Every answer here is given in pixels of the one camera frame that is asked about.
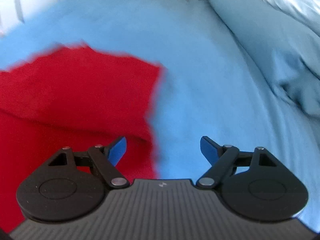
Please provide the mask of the red knit sweater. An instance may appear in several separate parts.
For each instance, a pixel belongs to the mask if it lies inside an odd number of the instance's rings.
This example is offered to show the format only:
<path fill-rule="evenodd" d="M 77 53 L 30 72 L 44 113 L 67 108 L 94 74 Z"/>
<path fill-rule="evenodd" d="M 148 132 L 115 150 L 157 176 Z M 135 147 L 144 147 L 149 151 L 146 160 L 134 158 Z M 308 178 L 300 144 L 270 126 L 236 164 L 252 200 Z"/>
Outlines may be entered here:
<path fill-rule="evenodd" d="M 45 160 L 124 136 L 128 179 L 156 179 L 152 117 L 164 68 L 85 44 L 38 54 L 1 71 L 1 228 L 23 221 L 16 191 Z"/>

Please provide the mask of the blue bed sheet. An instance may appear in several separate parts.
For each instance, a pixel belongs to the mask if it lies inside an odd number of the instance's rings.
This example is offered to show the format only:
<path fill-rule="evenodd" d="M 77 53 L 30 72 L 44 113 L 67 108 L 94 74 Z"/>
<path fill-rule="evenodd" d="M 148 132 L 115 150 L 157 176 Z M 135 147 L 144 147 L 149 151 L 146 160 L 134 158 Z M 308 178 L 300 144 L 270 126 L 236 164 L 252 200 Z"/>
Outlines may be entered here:
<path fill-rule="evenodd" d="M 162 63 L 151 124 L 161 178 L 197 178 L 200 138 L 244 151 L 265 146 L 307 187 L 300 219 L 319 230 L 319 120 L 272 93 L 204 0 L 62 0 L 1 39 L 1 68 L 58 43 L 84 41 Z"/>

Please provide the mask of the teal blue duvet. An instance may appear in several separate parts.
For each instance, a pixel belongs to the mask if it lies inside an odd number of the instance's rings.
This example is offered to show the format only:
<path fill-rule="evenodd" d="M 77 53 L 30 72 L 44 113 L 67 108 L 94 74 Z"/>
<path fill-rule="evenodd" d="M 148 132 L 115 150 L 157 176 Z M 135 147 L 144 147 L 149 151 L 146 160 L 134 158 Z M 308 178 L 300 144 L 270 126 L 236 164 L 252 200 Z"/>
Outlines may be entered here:
<path fill-rule="evenodd" d="M 319 118 L 319 36 L 263 0 L 208 0 L 272 92 Z"/>

